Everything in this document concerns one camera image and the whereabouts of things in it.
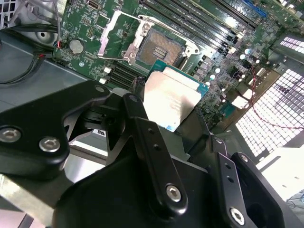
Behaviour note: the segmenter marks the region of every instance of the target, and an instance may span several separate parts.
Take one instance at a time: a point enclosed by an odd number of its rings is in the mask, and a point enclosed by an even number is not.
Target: red wire
[[[273,124],[273,123],[271,123],[271,122],[269,122],[269,121],[263,119],[263,118],[257,113],[257,111],[256,111],[256,109],[255,109],[255,107],[254,107],[254,104],[253,104],[253,92],[254,92],[254,88],[255,88],[255,84],[256,84],[256,73],[255,73],[253,67],[251,67],[251,73],[252,73],[252,77],[253,77],[253,84],[252,84],[252,94],[251,94],[250,103],[251,103],[253,112],[258,116],[258,118],[259,118],[261,121],[263,121],[263,122],[265,122],[265,123],[267,123],[267,124],[269,124],[269,125],[271,125],[271,126],[273,126],[273,127],[303,130],[304,127],[288,127],[288,126],[280,126],[280,125],[277,125],[277,124]]]

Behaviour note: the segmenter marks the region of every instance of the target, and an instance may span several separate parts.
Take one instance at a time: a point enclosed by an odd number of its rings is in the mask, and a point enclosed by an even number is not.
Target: label
[[[97,129],[95,129],[95,130],[93,130],[93,133],[101,135],[103,137],[106,137],[106,132],[103,131],[103,130],[97,130]]]

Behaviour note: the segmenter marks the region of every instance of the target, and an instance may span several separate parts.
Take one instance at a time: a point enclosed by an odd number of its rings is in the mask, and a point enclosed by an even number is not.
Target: cable
[[[60,17],[59,17],[59,11],[58,11],[58,6],[56,3],[56,0],[41,0],[42,2],[52,2],[55,8],[55,13],[56,13],[56,20],[57,20],[57,30],[58,30],[58,35],[57,35],[57,47],[60,48]]]
[[[57,33],[57,26],[47,24],[29,24],[29,25],[18,25],[9,28],[18,32],[49,32]]]
[[[286,128],[286,129],[298,129],[298,130],[303,130],[304,127],[288,127],[288,126],[280,126],[280,125],[271,123],[271,122],[269,122],[269,121],[263,119],[263,118],[257,113],[257,111],[256,111],[256,109],[255,109],[255,107],[254,107],[254,103],[253,103],[254,88],[255,88],[255,84],[256,84],[256,73],[255,73],[255,70],[254,70],[253,66],[251,67],[251,74],[252,74],[252,77],[253,77],[253,84],[252,84],[252,94],[251,94],[250,104],[251,104],[251,106],[252,106],[253,112],[257,115],[257,117],[258,117],[261,121],[263,121],[263,122],[265,122],[265,123],[267,123],[267,124],[269,124],[269,125],[271,125],[271,126],[273,126],[273,127]]]
[[[36,49],[37,51],[40,51],[40,52],[52,52],[54,50],[53,47],[50,47],[50,46],[46,46],[46,45],[43,45],[43,44],[40,44],[38,42],[35,42],[33,40],[31,40],[30,38],[14,31],[14,30],[11,30],[11,29],[3,29],[1,30],[9,35],[12,35],[20,40],[22,40],[23,42],[31,45],[34,49]]]
[[[39,19],[41,20],[44,20],[52,25],[56,25],[57,24],[57,21],[55,19],[52,19],[52,18],[49,18],[49,17],[46,17],[44,16],[43,14],[40,14],[39,13],[39,7],[34,7],[33,10],[32,10],[32,13]]]
[[[19,83],[20,81],[23,81],[25,78],[33,76],[39,70],[44,59],[45,59],[44,54],[34,54],[33,59],[25,72],[23,72],[19,76],[14,77],[8,81],[0,82],[0,85],[15,85],[15,84]]]

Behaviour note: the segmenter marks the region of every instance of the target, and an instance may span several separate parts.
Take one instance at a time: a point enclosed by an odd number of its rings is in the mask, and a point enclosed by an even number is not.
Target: black wire
[[[9,28],[18,32],[50,32],[57,33],[57,26],[47,24],[18,25]]]
[[[33,41],[32,39],[30,39],[30,38],[28,38],[28,37],[26,37],[26,36],[24,36],[24,35],[16,32],[16,31],[13,31],[11,29],[3,29],[2,31],[5,32],[5,33],[7,33],[7,34],[9,34],[9,35],[12,35],[12,36],[20,39],[24,43],[27,43],[27,44],[31,45],[34,49],[36,49],[38,51],[41,51],[41,52],[52,52],[54,50],[53,47],[37,43],[37,42]]]
[[[37,56],[33,55],[33,59],[27,68],[25,72],[23,72],[21,75],[14,77],[13,79],[10,79],[5,82],[0,82],[0,85],[15,85],[18,84],[20,81],[23,81],[31,76],[33,76],[40,68],[41,64],[43,63],[45,57],[44,56]]]

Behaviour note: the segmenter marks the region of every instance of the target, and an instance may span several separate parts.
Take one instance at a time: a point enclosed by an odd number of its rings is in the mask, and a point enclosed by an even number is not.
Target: green circuit board
[[[117,12],[100,56],[102,36]],[[141,15],[161,23],[151,26],[130,64],[125,53],[137,37]],[[219,98],[240,83],[231,77],[231,69],[244,73],[243,81],[249,75],[240,55],[249,50],[250,64],[255,67],[259,59],[265,65],[270,46],[286,29],[303,34],[304,22],[275,0],[70,0],[62,19],[62,47],[54,51],[54,59],[111,88],[125,89],[137,76],[147,76],[156,59],[167,61],[210,83],[198,105],[213,126],[227,115],[225,110],[231,112]],[[81,45],[77,53],[71,46],[75,40]],[[186,56],[189,41],[198,51]]]

